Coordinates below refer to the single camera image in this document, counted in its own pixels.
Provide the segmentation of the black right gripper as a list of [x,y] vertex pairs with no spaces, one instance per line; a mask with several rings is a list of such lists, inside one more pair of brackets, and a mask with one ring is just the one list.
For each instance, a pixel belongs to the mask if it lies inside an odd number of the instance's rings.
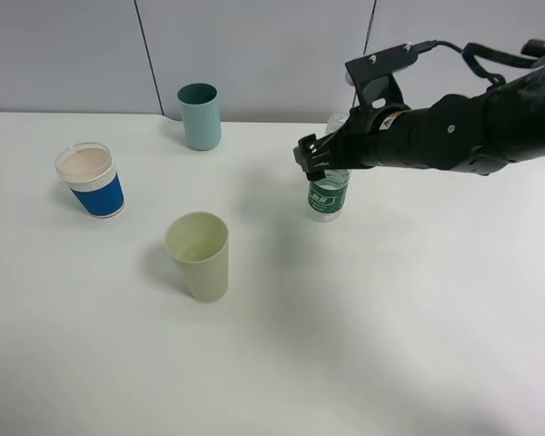
[[295,162],[309,182],[324,179],[330,170],[381,166],[379,128],[384,119],[407,108],[394,74],[354,86],[357,104],[338,132],[318,138],[309,134],[293,148]]

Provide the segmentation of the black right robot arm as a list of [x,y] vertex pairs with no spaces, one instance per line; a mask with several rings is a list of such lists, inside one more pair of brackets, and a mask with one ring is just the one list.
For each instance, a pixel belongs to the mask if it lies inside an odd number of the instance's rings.
[[518,55],[465,45],[461,58],[489,81],[486,92],[447,94],[411,109],[394,75],[440,45],[397,45],[346,63],[358,105],[335,132],[304,136],[293,150],[309,181],[330,170],[378,166],[489,175],[545,156],[544,41],[530,39]]

